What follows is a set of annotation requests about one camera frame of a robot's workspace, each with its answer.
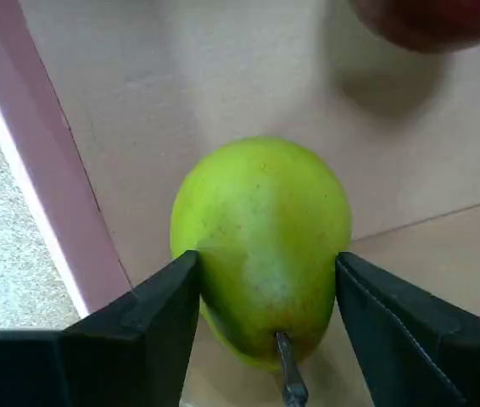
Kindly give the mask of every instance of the floor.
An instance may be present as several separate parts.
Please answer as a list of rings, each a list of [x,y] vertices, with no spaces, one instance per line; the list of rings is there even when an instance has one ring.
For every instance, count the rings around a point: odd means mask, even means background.
[[[0,148],[0,328],[62,329],[78,319]]]

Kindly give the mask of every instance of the pear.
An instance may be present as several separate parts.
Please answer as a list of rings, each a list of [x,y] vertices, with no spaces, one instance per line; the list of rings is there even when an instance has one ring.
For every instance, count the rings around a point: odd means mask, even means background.
[[[310,150],[274,137],[232,142],[200,161],[170,219],[173,257],[200,253],[210,328],[265,368],[279,366],[277,332],[296,360],[320,342],[334,304],[334,260],[350,235],[336,176]]]

